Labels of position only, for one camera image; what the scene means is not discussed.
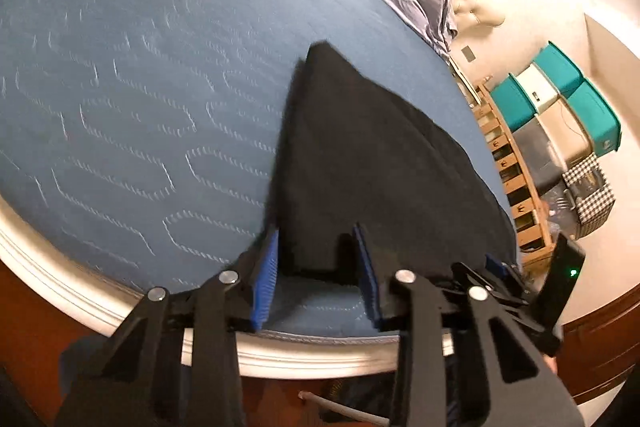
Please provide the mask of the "white storage box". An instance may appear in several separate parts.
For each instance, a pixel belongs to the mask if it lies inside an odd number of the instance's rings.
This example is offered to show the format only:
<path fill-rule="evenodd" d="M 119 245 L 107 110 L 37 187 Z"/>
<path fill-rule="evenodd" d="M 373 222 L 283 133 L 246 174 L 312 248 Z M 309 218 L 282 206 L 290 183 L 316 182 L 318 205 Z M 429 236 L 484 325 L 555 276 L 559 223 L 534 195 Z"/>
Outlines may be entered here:
<path fill-rule="evenodd" d="M 538 114 L 544 113 L 559 98 L 558 89 L 535 63 L 530 64 L 520 75 L 517 75 L 515 80 Z"/>

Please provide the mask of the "teal storage bin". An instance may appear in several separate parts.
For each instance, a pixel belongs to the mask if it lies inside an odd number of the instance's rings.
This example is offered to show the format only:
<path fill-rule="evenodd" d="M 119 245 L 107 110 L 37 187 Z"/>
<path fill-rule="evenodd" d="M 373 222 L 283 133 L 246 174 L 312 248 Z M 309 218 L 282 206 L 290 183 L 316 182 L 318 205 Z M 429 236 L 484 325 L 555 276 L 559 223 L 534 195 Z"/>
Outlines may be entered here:
<path fill-rule="evenodd" d="M 523 127 L 536 114 L 535 105 L 529 100 L 518 80 L 511 74 L 497 84 L 489 94 L 511 131 Z"/>
<path fill-rule="evenodd" d="M 588 131 L 594 153 L 602 157 L 622 144 L 622 124 L 614 108 L 579 67 L 549 41 L 533 59 Z"/>

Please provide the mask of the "black pants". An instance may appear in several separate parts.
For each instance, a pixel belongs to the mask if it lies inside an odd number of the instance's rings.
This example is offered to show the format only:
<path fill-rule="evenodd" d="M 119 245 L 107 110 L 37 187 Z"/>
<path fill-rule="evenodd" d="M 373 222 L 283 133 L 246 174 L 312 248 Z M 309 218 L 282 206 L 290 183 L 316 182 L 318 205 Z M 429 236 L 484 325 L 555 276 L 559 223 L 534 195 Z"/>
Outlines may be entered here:
<path fill-rule="evenodd" d="M 424 277 L 518 255 L 508 213 L 464 148 L 327 42 L 296 67 L 269 198 L 288 274 L 352 281 L 353 228 Z"/>

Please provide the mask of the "blue quilted mattress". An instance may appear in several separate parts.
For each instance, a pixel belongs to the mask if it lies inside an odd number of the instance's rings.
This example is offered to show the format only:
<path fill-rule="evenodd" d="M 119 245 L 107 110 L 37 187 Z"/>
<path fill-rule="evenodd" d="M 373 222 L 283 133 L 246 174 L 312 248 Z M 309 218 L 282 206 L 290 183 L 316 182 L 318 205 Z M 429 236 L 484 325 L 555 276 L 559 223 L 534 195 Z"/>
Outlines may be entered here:
<path fill-rule="evenodd" d="M 449 133 L 508 201 L 446 60 L 383 0 L 1 0 L 1 195 L 135 291 L 256 239 L 296 65 L 325 41 Z"/>

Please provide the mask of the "clear plastic storage bin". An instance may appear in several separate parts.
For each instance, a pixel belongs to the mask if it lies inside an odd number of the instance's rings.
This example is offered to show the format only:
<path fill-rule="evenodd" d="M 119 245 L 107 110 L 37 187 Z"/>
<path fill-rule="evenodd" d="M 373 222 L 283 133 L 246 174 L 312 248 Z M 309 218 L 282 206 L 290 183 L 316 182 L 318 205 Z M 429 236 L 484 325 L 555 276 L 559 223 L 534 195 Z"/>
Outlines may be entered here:
<path fill-rule="evenodd" d="M 592 153 L 589 134 L 562 98 L 513 136 L 538 187 L 554 185 L 564 172 Z"/>

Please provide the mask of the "wooden crib rail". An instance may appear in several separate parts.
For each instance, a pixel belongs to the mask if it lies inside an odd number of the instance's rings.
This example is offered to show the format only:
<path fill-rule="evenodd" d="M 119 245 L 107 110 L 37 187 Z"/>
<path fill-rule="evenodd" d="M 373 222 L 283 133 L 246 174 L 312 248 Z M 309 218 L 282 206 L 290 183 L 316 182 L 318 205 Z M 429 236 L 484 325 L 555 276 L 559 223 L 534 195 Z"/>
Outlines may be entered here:
<path fill-rule="evenodd" d="M 473 107 L 473 114 L 494 158 L 504 193 L 511 206 L 524 270 L 540 272 L 550 265 L 554 248 L 544 215 L 544 205 L 497 104 L 492 101 L 482 84 L 478 84 L 475 91 L 480 103 Z"/>

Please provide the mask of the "houndstooth fabric basket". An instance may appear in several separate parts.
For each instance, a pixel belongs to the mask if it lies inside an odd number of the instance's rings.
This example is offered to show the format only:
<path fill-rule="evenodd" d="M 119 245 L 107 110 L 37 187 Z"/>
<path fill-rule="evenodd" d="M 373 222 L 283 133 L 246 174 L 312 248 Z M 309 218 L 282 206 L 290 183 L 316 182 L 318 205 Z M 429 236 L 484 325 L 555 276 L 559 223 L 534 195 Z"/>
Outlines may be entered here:
<path fill-rule="evenodd" d="M 577 216 L 575 239 L 581 239 L 608 221 L 616 198 L 595 153 L 564 172 L 562 179 Z"/>

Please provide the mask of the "white nightstand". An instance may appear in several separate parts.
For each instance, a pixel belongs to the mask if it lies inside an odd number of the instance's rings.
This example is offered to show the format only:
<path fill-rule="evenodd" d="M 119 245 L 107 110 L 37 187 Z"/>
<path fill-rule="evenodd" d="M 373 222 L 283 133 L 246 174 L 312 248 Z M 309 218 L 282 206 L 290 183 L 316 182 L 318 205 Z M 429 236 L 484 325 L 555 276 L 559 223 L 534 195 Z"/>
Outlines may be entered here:
<path fill-rule="evenodd" d="M 451 56 L 447 57 L 447 64 L 452 78 L 456 80 L 456 83 L 462 94 L 464 95 L 465 100 L 468 102 L 469 106 L 475 107 L 482 104 L 482 99 L 475 90 L 474 84 L 468 79 L 468 77 L 465 76 L 465 73 L 462 72 L 460 66 Z"/>

